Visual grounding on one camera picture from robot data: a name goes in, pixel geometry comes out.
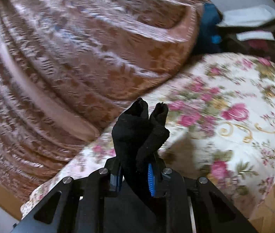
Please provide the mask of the black embroidered pants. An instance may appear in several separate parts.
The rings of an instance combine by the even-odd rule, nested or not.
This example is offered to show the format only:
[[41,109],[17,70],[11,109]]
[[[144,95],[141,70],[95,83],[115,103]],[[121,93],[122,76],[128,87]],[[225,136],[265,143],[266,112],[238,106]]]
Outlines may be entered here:
[[157,103],[152,113],[138,98],[116,121],[113,145],[122,164],[123,182],[117,197],[107,198],[105,232],[165,232],[166,199],[152,197],[148,164],[169,138],[168,106]]

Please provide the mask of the floral bed sheet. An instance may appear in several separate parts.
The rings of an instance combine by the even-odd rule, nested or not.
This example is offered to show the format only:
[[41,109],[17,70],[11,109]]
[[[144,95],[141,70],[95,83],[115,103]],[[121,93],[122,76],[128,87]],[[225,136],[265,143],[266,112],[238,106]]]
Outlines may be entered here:
[[183,176],[207,177],[247,218],[275,185],[275,63],[199,57],[143,96],[168,106],[159,155]]

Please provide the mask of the brown floral curtain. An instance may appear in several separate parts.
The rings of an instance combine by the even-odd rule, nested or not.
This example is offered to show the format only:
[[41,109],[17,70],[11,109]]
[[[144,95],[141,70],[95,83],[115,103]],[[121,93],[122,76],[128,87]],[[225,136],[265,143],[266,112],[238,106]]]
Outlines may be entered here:
[[209,0],[0,0],[0,185],[21,201],[189,57]]

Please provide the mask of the white papers pile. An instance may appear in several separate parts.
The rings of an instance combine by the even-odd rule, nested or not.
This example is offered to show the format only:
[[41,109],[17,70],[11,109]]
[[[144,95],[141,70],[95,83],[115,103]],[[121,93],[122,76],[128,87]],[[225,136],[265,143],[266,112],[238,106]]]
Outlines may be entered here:
[[223,13],[222,21],[217,24],[219,28],[249,28],[249,30],[236,34],[238,41],[266,40],[275,41],[273,33],[259,30],[259,27],[275,19],[275,9],[268,5],[259,5],[246,9],[228,10]]

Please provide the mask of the wooden cabinet door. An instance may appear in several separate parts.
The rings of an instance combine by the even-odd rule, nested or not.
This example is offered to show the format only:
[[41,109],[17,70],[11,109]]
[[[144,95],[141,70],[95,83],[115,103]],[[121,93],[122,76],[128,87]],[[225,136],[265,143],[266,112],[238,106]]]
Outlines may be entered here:
[[15,219],[22,218],[21,205],[23,203],[0,185],[0,208]]

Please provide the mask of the blue bag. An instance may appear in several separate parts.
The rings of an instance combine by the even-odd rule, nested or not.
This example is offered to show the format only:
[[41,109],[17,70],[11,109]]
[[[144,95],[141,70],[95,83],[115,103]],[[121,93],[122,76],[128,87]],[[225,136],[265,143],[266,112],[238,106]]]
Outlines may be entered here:
[[217,25],[221,20],[222,18],[214,4],[204,4],[199,35],[193,49],[194,54],[215,54],[221,52],[220,43],[222,38],[217,30]]

